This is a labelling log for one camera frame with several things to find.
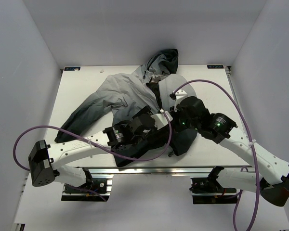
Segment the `grey black gradient jacket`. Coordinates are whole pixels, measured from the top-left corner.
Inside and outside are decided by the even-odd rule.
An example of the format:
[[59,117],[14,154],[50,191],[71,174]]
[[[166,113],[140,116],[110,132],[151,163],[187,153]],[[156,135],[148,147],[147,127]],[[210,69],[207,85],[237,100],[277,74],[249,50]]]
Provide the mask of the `grey black gradient jacket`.
[[[186,82],[177,75],[179,54],[177,49],[165,49],[157,52],[147,63],[139,66],[131,74],[108,76],[98,90],[91,95],[70,115],[61,126],[62,129],[80,135],[94,122],[113,113],[113,125],[132,120],[145,106],[150,106],[156,114],[160,109],[171,112],[174,101],[170,94]],[[173,132],[170,147],[176,156],[185,154],[197,136],[197,131],[185,129],[179,131],[172,125]],[[147,151],[164,146],[169,132],[161,141],[144,141],[127,150],[114,151],[118,154],[139,158]]]

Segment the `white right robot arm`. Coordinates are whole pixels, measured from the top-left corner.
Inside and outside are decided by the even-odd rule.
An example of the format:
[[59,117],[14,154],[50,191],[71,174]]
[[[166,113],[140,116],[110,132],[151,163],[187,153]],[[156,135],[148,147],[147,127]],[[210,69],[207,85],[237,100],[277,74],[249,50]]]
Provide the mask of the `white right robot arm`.
[[211,114],[203,101],[185,93],[172,93],[174,122],[182,129],[193,129],[203,138],[232,151],[259,172],[259,183],[253,172],[240,172],[216,166],[207,179],[196,187],[199,191],[219,192],[236,188],[256,192],[269,203],[283,207],[289,198],[289,163],[273,155],[262,146],[251,142],[237,127],[235,121],[224,114]]

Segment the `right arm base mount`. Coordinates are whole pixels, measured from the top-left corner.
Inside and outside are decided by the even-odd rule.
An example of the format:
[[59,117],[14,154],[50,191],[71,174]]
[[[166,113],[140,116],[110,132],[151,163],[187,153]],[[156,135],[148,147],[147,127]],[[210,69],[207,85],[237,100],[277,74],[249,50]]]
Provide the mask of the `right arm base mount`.
[[235,188],[224,188],[218,182],[218,174],[224,167],[214,167],[207,177],[192,178],[189,191],[194,205],[236,204],[238,200]]

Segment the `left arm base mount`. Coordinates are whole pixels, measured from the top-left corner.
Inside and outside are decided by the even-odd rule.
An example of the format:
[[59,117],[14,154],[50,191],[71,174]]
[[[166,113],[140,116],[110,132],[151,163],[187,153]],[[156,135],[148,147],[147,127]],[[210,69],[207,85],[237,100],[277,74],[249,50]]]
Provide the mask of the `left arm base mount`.
[[81,186],[64,185],[61,201],[107,202],[110,196],[110,177],[93,175],[83,169],[86,182]]

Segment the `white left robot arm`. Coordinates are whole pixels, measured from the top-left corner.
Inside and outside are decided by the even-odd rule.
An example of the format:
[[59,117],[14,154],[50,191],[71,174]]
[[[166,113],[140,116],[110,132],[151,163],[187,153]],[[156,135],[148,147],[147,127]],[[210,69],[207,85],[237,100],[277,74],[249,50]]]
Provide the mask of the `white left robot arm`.
[[122,121],[89,137],[53,144],[40,140],[28,157],[32,185],[41,187],[55,181],[87,192],[93,183],[88,169],[71,167],[69,163],[99,154],[139,158],[138,149],[146,146],[146,137],[156,131],[154,114],[145,107],[131,121]]

